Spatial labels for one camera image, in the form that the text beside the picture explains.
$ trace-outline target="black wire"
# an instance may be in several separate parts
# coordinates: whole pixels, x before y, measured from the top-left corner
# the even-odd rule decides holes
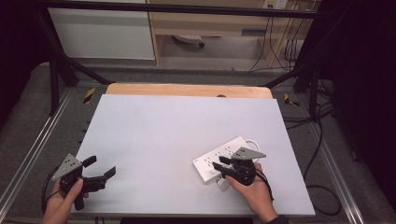
[[[53,174],[55,174],[55,172],[59,169],[59,166],[55,166],[51,172],[49,172],[49,174],[47,175],[47,178],[44,182],[44,186],[43,189],[41,191],[41,211],[43,212],[43,214],[46,213],[46,209],[47,209],[47,200],[53,196],[53,194],[51,194],[47,199],[46,199],[46,194],[47,194],[47,186],[50,182],[50,178],[53,176]]]
[[[57,193],[59,193],[59,192],[61,192],[61,190],[57,190],[57,191],[55,191],[54,193],[52,193],[52,194],[46,199],[46,204],[48,203],[49,199],[50,199],[53,195],[55,195],[55,194],[57,194]]]
[[[322,110],[322,113],[318,114],[318,118],[323,119],[323,118],[325,118],[326,116],[330,115],[332,112],[333,112],[332,106],[327,107],[327,108],[325,108],[325,109]],[[304,125],[304,124],[306,124],[306,123],[309,123],[309,122],[313,121],[311,117],[308,117],[308,118],[287,118],[287,117],[284,117],[283,120],[284,120],[285,122],[289,122],[289,123],[296,123],[296,124],[293,125],[293,126],[287,127],[287,128],[286,128],[287,130],[293,129],[293,128],[296,128],[296,127],[299,127],[299,126],[301,126],[301,125]]]
[[[289,48],[289,39],[288,42],[286,42],[286,47],[284,48],[285,52],[283,53],[283,59],[285,59],[285,61],[288,60],[288,58],[286,57],[286,55],[288,54],[288,48]]]
[[[307,189],[325,189],[325,190],[327,190],[328,192],[330,192],[330,194],[335,198],[335,200],[337,201],[337,210],[336,211],[334,211],[334,212],[326,212],[326,211],[324,211],[324,210],[322,210],[322,209],[320,209],[320,208],[318,208],[317,206],[315,206],[314,204],[314,208],[316,209],[316,210],[318,210],[321,214],[324,214],[324,215],[326,215],[326,216],[329,216],[329,217],[334,217],[334,216],[337,216],[340,212],[341,212],[341,201],[340,201],[340,199],[338,198],[338,195],[334,192],[334,191],[332,191],[331,189],[329,189],[329,188],[326,188],[326,187],[324,187],[324,186],[321,186],[321,185],[307,185],[306,186],[306,188]]]
[[[287,45],[286,45],[286,50],[285,50],[284,57],[285,57],[285,61],[288,62],[289,71],[291,71],[291,61],[295,62],[297,60],[297,44],[298,44],[298,42],[297,42],[296,36],[297,36],[298,32],[300,31],[300,28],[303,25],[303,22],[304,22],[304,20],[301,20],[301,22],[298,25],[293,37],[291,37],[289,35],[290,39],[288,39],[288,42],[287,42]]]
[[[327,105],[327,104],[329,104],[329,102],[326,103],[326,104],[323,104],[323,105],[321,105],[321,106],[319,107],[319,109],[318,109],[318,117],[320,116],[320,111],[321,111],[322,107],[325,106],[325,105]],[[311,166],[312,166],[312,164],[313,164],[313,161],[314,161],[315,157],[318,155],[318,152],[319,152],[319,149],[320,149],[320,146],[321,146],[321,142],[322,142],[322,139],[323,139],[323,128],[322,128],[320,119],[318,119],[318,126],[319,126],[319,131],[320,131],[319,140],[318,140],[318,146],[317,146],[317,148],[315,149],[315,152],[314,152],[314,155],[313,155],[312,158],[311,158],[311,161],[308,163],[308,166],[307,166],[306,169],[305,169],[305,172],[304,172],[304,181],[306,180],[306,177],[307,177],[307,175],[308,175],[308,171],[309,171],[309,169],[311,168]],[[338,196],[337,196],[331,189],[328,189],[328,188],[326,188],[326,187],[324,187],[324,186],[320,186],[320,185],[308,185],[308,186],[306,186],[306,187],[307,187],[308,189],[310,189],[310,188],[325,189],[325,190],[329,191],[330,194],[331,194],[331,195],[335,198],[335,200],[337,201],[337,210],[336,210],[335,212],[325,212],[325,211],[323,211],[323,210],[317,208],[317,207],[314,205],[314,208],[317,209],[317,211],[319,211],[321,214],[324,214],[324,215],[326,215],[326,216],[332,216],[332,217],[333,217],[333,216],[337,216],[337,215],[341,212],[341,206],[342,206],[342,205],[341,205],[340,199],[338,198]]]
[[[292,10],[295,10],[297,8],[297,6],[300,6],[300,0],[298,0],[296,2],[296,4],[294,5],[294,8]],[[284,53],[285,61],[288,62],[288,65],[289,65],[289,71],[291,71],[291,61],[290,61],[290,59],[291,59],[291,55],[293,53],[293,46],[294,46],[294,49],[296,50],[296,47],[295,47],[296,45],[294,45],[294,41],[293,40],[294,40],[294,38],[293,39],[288,39],[288,42],[286,44],[285,53]],[[287,57],[286,57],[288,55],[288,48],[291,48],[289,59],[287,59]]]
[[[268,23],[270,21],[270,18],[267,18],[267,25],[265,26],[265,31],[268,29]],[[262,42],[262,52],[260,52],[260,56],[259,59],[257,59],[257,61],[254,63],[254,65],[248,70],[248,73],[251,72],[251,70],[257,65],[257,63],[260,61],[260,59],[262,58],[262,53],[264,52],[264,47],[265,47],[265,37],[266,35],[264,35],[264,40]]]
[[[258,171],[260,173],[260,174],[256,173],[256,176],[258,176],[264,182],[264,184],[267,186],[268,192],[269,192],[270,197],[271,197],[271,200],[273,201],[274,197],[273,197],[273,194],[272,194],[270,183],[268,183],[267,177],[265,176],[265,174],[261,170],[256,168],[256,171]]]
[[[314,48],[310,50],[310,53],[309,53],[308,55],[306,55],[303,59],[300,60],[300,64],[303,64],[306,60],[308,60],[308,59],[311,57],[311,55],[316,51],[316,49],[319,48],[319,47],[323,44],[323,42],[325,42],[325,40],[326,40],[331,34],[334,33],[334,31],[335,31],[335,30],[337,29],[337,27],[338,27],[338,24],[339,24],[339,23],[341,22],[341,20],[345,17],[345,15],[347,14],[347,12],[349,11],[349,9],[351,8],[351,6],[353,5],[354,1],[355,1],[355,0],[350,0],[349,5],[346,7],[346,9],[345,9],[345,11],[342,13],[342,15],[338,18],[338,20],[337,20],[337,22],[335,23],[335,25],[330,29],[330,31],[329,31],[325,36],[323,36],[323,37],[319,40],[319,42],[314,46]]]
[[[318,93],[328,101],[332,100],[333,93],[334,93],[334,85],[332,85],[332,90],[330,90],[326,84],[324,83],[324,80],[321,80],[320,84],[318,85],[320,89],[318,90]]]

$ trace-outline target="metal bar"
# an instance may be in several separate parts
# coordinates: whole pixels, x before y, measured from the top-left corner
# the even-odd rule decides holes
[[[36,8],[30,8],[32,16],[35,18],[37,25],[40,27],[42,34],[46,37],[47,43],[49,45],[50,56],[56,61],[57,71],[59,75],[64,80],[66,86],[76,86],[78,84],[78,79],[70,68],[68,64],[65,64],[62,60],[62,46],[58,43],[56,37],[51,31],[49,25],[47,24],[42,11]]]
[[[63,0],[36,0],[35,4],[41,7],[70,8],[70,9],[195,13],[195,14],[300,18],[300,19],[329,19],[331,17],[336,16],[336,14],[330,12],[296,11],[296,10],[281,10],[281,9],[273,10],[273,9],[265,9],[265,8],[246,8],[246,7],[204,7],[204,6],[184,6],[184,5],[108,3],[108,2],[63,1]]]
[[[85,75],[87,75],[88,77],[91,77],[95,80],[97,80],[98,82],[102,83],[102,84],[111,84],[114,83],[115,81],[110,81],[107,80],[99,75],[96,75],[96,73],[94,73],[93,71],[91,71],[90,69],[84,67],[82,64],[74,61],[73,59],[69,58],[66,54],[63,53],[63,59],[68,62],[70,65],[72,65],[73,67],[77,68],[80,72],[84,73]]]
[[[6,217],[8,209],[11,207],[12,203],[14,202],[15,198],[18,195],[24,181],[26,180],[27,176],[29,175],[30,171],[32,170],[33,166],[35,165],[35,161],[37,160],[38,156],[40,155],[41,150],[43,149],[44,145],[46,144],[47,140],[52,133],[53,128],[55,127],[56,123],[59,120],[59,117],[64,112],[66,105],[68,103],[68,99],[73,91],[73,88],[69,88],[66,91],[62,98],[61,103],[56,111],[56,113],[50,117],[46,124],[44,125],[43,129],[41,130],[40,134],[38,135],[37,139],[33,143],[32,147],[30,148],[29,152],[27,153],[25,159],[21,163],[20,168],[18,169],[17,173],[14,175],[12,180],[9,182],[5,192],[0,198],[0,223]]]
[[[50,112],[52,116],[59,106],[59,83],[58,83],[58,68],[55,60],[49,61],[50,74]]]
[[[318,121],[317,116],[317,100],[318,100],[318,69],[314,68],[311,77],[311,88],[309,91],[309,116],[314,122]]]
[[[305,114],[309,116],[308,102],[306,101],[305,97],[303,97],[301,93],[297,94],[297,97],[300,104],[302,105]],[[320,135],[319,126],[317,123],[314,122],[311,122],[310,125],[316,137],[316,141],[318,142]],[[345,181],[340,169],[338,168],[337,163],[332,157],[332,153],[330,152],[324,137],[321,143],[320,155],[327,167],[327,170],[329,171],[330,178],[332,179],[332,183],[334,184],[338,197],[340,198],[340,201],[344,206],[344,210],[346,212],[346,216],[349,219],[349,222],[353,224],[363,224],[364,219],[361,215],[361,210],[356,205],[352,193],[349,190],[349,186],[347,185],[347,182]]]

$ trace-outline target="gray floor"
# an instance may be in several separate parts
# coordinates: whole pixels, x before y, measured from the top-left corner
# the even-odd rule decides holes
[[[164,42],[162,63],[158,66],[134,62],[118,64],[118,62],[110,61],[111,63],[105,64],[103,67],[103,62],[87,61],[87,63],[91,63],[92,70],[100,75],[118,82],[256,86],[285,72],[282,69],[263,70],[255,73],[246,72],[260,55],[257,40],[208,37],[204,41],[205,47],[199,49],[197,46],[178,43],[172,37],[167,37]],[[265,66],[264,62],[260,62],[257,68]],[[106,86],[98,86],[91,79],[83,75],[79,76],[83,81],[79,87],[72,91],[71,100],[64,110],[64,114],[52,131],[51,137],[43,147],[31,173],[27,176],[21,191],[8,211],[8,220],[24,217],[32,218],[30,221],[37,221],[38,218],[41,218],[41,187],[47,172],[62,161],[66,153],[75,153],[78,150],[78,141],[84,137],[83,130],[89,126],[87,121],[91,119],[101,93],[106,90]],[[280,87],[274,88],[273,94],[278,99],[283,116],[304,117],[304,111],[300,106],[286,105],[283,102],[285,92],[290,94],[291,100],[298,101],[290,87],[293,82],[294,80],[290,79]],[[82,100],[91,85],[96,87],[95,94],[92,101],[88,105],[84,105]],[[48,119],[50,111],[49,86],[48,67],[37,67],[20,102],[13,108],[7,123],[0,130],[0,158],[2,161],[6,161],[0,163],[2,171],[0,192],[6,190],[8,183]],[[386,198],[378,189],[365,164],[351,159],[347,141],[337,120],[332,117],[324,119],[323,132],[364,220],[367,223],[396,223],[394,211],[389,207]],[[289,135],[303,172],[317,142],[308,125],[289,130]],[[320,184],[334,189],[320,155],[309,172],[307,184]],[[315,205],[324,210],[333,211],[335,209],[332,196],[326,192],[312,190],[311,199]],[[315,217],[293,218],[292,221],[297,223],[348,223],[348,218],[342,211],[335,217],[318,213]]]

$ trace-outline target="power cord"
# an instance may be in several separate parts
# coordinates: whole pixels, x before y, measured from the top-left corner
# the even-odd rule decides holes
[[[43,214],[46,213],[46,209],[47,209],[47,202],[50,199],[50,197],[52,197],[53,195],[55,195],[56,193],[59,193],[59,190],[52,193],[48,198],[46,198],[46,194],[47,194],[47,187],[48,184],[50,182],[50,178],[55,174],[55,172],[59,169],[60,166],[56,166],[54,167],[51,172],[49,172],[49,174],[47,175],[46,181],[44,182],[44,186],[43,189],[41,191],[41,211]]]
[[[267,180],[267,177],[265,176],[265,174],[261,170],[256,168],[256,176],[258,176],[264,182],[264,184],[267,186],[268,193],[270,194],[271,200],[273,201],[274,197],[272,195],[272,190],[271,190],[270,184],[268,183],[268,180]]]
[[[320,114],[321,108],[322,108],[323,106],[325,106],[325,105],[326,105],[326,104],[321,105],[321,106],[319,107],[319,109],[318,109],[318,115]],[[318,126],[319,126],[319,131],[320,131],[319,140],[318,140],[318,146],[317,146],[317,148],[315,149],[315,152],[314,152],[314,155],[313,155],[312,158],[311,158],[311,161],[308,163],[308,166],[307,166],[306,169],[305,169],[305,172],[304,172],[304,181],[306,180],[306,177],[307,177],[307,175],[308,175],[308,171],[309,171],[309,169],[311,168],[312,163],[314,162],[315,157],[318,155],[318,152],[319,152],[319,150],[320,150],[320,145],[321,145],[321,142],[322,142],[322,139],[323,139],[323,128],[322,128],[320,119],[318,119]],[[330,194],[331,194],[331,195],[335,198],[335,200],[337,201],[337,210],[336,210],[335,212],[326,212],[326,211],[324,211],[324,210],[322,210],[322,209],[320,209],[320,208],[318,208],[317,206],[314,205],[314,208],[317,209],[317,211],[319,211],[321,214],[324,214],[324,215],[326,215],[326,216],[333,217],[333,216],[337,216],[337,215],[341,212],[341,207],[342,207],[341,201],[340,201],[339,197],[337,196],[337,194],[336,194],[334,191],[332,191],[331,189],[329,189],[329,188],[327,188],[327,187],[321,186],[321,185],[307,185],[306,188],[307,188],[307,189],[325,189],[326,191],[330,192]]]
[[[297,6],[299,6],[299,5],[300,5],[300,0],[297,0],[297,3],[294,5],[294,8],[293,8],[292,10],[295,10],[295,8],[297,8]],[[271,25],[271,29],[270,29],[270,47],[271,47],[271,51],[274,53],[274,55],[275,55],[275,57],[276,57],[276,60],[278,61],[279,65],[280,65],[280,67],[266,67],[266,68],[259,68],[259,69],[256,69],[256,70],[252,70],[252,69],[257,65],[257,63],[259,62],[260,58],[262,57],[262,53],[263,53],[263,51],[264,51],[264,46],[265,46],[265,39],[266,39],[266,35],[265,35],[265,36],[264,36],[264,42],[263,42],[263,45],[262,45],[262,52],[260,53],[260,57],[259,57],[259,59],[257,60],[257,62],[255,62],[254,65],[248,70],[248,73],[256,72],[256,71],[260,71],[260,70],[278,69],[278,68],[282,68],[282,69],[288,71],[288,68],[284,67],[284,66],[280,63],[280,60],[279,60],[279,58],[277,57],[277,55],[275,54],[275,51],[274,51],[274,49],[273,49],[273,47],[272,47],[272,44],[271,44],[271,41],[272,41],[272,28],[273,28],[273,26],[274,26],[274,18],[271,18],[271,17],[267,18],[267,24],[266,24],[266,26],[265,26],[265,31],[268,30],[268,23],[269,23],[269,20],[270,20],[270,19],[272,19],[272,22],[271,22],[272,25]]]
[[[300,24],[297,26],[297,29],[293,35],[293,37],[289,36],[290,40],[288,40],[287,44],[286,44],[286,48],[285,48],[285,60],[289,62],[289,70],[291,71],[291,61],[296,61],[297,60],[297,39],[296,36],[298,34],[298,32],[300,31],[301,26],[303,25],[304,20],[300,21]]]
[[[334,31],[337,29],[338,25],[340,24],[341,20],[345,17],[348,10],[353,5],[354,1],[355,0],[349,1],[347,7],[345,7],[345,10],[342,12],[341,16],[337,19],[335,25],[333,27],[331,27],[330,31],[319,40],[319,42],[310,50],[310,52],[303,59],[300,60],[300,64],[303,64],[305,61],[309,61],[310,57],[312,57],[312,55],[316,53],[315,51],[317,51],[317,49],[320,48],[320,46],[323,45],[323,43],[327,41],[327,38],[329,38],[329,36],[334,33]]]
[[[327,107],[327,108],[324,108],[324,109],[323,109],[323,107],[326,106],[326,105],[330,105],[330,104],[331,104],[330,102],[327,102],[327,103],[321,105],[319,107],[319,109],[318,109],[318,126],[319,126],[319,131],[320,131],[319,140],[318,140],[318,145],[317,145],[317,147],[315,149],[315,152],[314,152],[311,160],[309,161],[309,163],[308,163],[308,165],[307,165],[307,167],[306,167],[306,169],[304,171],[304,174],[303,174],[304,181],[306,180],[306,177],[308,175],[309,169],[311,168],[315,157],[318,155],[318,152],[319,152],[320,146],[321,146],[321,142],[322,142],[322,139],[323,139],[323,128],[322,128],[320,120],[323,119],[324,117],[328,116],[329,114],[331,114],[333,112],[332,105],[330,107]],[[297,125],[291,126],[291,127],[287,128],[287,129],[295,128],[295,127],[298,127],[300,125],[303,125],[303,124],[306,124],[308,122],[313,121],[312,118],[284,118],[284,120],[285,120],[285,122],[296,122],[297,123]],[[321,185],[307,185],[306,188],[307,189],[324,189],[324,190],[330,192],[330,194],[336,200],[337,209],[334,212],[324,211],[323,209],[320,209],[320,208],[318,208],[317,206],[315,206],[313,204],[314,208],[317,211],[319,211],[321,214],[333,217],[333,216],[337,216],[341,212],[341,207],[342,207],[341,201],[340,201],[339,197],[337,196],[337,194],[334,191],[332,191],[331,189],[329,189],[327,187],[321,186]]]

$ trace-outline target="metal frame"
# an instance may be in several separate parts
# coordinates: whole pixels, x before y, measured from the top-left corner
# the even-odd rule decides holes
[[[40,155],[41,150],[43,149],[44,145],[47,143],[47,140],[52,133],[55,125],[57,124],[60,116],[64,112],[64,109],[67,106],[69,98],[73,92],[73,88],[67,89],[61,99],[60,106],[58,110],[55,111],[54,115],[50,117],[46,124],[44,125],[43,129],[41,130],[40,134],[38,135],[37,139],[33,143],[32,147],[30,148],[29,152],[27,153],[25,159],[21,163],[20,168],[18,169],[17,173],[14,175],[12,180],[9,182],[5,192],[0,198],[0,223],[6,217],[6,214],[11,207],[12,203],[14,202],[15,198],[18,195],[18,192],[22,188],[24,181],[26,180],[27,176],[29,175],[30,171],[32,170],[33,166],[35,165],[35,161],[37,160],[38,156]]]
[[[159,5],[159,4],[135,4],[135,3],[108,3],[108,2],[86,2],[86,1],[62,1],[62,0],[35,0],[29,3],[30,10],[35,18],[36,25],[41,29],[49,43],[50,54],[52,55],[51,66],[51,90],[52,103],[51,115],[59,105],[59,88],[56,76],[60,74],[66,86],[76,86],[76,78],[71,67],[76,68],[85,75],[92,77],[102,84],[110,84],[113,81],[107,80],[95,74],[90,69],[69,58],[63,51],[62,45],[57,39],[47,21],[43,17],[43,8],[73,8],[89,10],[112,10],[112,11],[146,11],[146,12],[166,12],[166,13],[195,13],[213,15],[234,15],[251,17],[278,17],[278,18],[301,18],[301,19],[322,19],[327,20],[336,16],[333,12],[316,11],[293,11],[293,10],[273,10],[265,8],[243,8],[243,7],[203,7],[203,6],[181,6],[181,5]]]
[[[299,102],[302,105],[302,108],[307,116],[310,115],[310,106],[308,106],[308,102],[302,93],[297,94]],[[320,130],[317,123],[310,123],[311,130],[315,136],[315,140],[319,141]],[[335,190],[340,198],[342,205],[344,206],[344,210],[346,212],[346,216],[349,219],[350,223],[353,224],[362,224],[364,223],[363,216],[361,215],[361,210],[355,203],[355,199],[353,198],[352,193],[349,190],[349,186],[344,179],[340,169],[334,158],[332,157],[332,153],[327,146],[326,140],[323,138],[321,147],[320,147],[320,155],[329,171],[330,178],[332,183],[334,184]]]

